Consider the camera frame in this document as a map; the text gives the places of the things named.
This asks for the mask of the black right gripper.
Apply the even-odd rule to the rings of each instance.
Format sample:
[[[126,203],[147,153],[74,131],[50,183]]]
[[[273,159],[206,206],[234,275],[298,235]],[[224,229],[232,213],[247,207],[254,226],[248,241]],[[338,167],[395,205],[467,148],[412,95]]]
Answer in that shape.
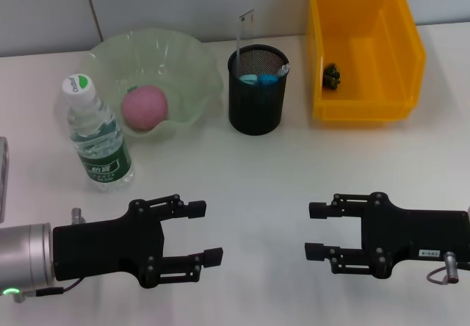
[[[311,219],[361,218],[361,248],[305,243],[309,261],[329,261],[333,274],[386,279],[402,261],[469,263],[469,214],[466,211],[401,209],[384,193],[334,194],[330,204],[311,202]]]

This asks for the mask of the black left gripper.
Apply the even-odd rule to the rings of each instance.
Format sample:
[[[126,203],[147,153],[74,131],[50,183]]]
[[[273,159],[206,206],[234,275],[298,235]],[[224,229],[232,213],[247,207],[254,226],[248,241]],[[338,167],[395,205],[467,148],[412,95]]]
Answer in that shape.
[[[196,283],[203,268],[221,265],[223,249],[162,258],[161,221],[195,219],[205,214],[204,200],[185,203],[174,194],[147,202],[133,200],[128,211],[114,220],[55,227],[55,277],[64,281],[126,272],[144,289],[159,284]]]

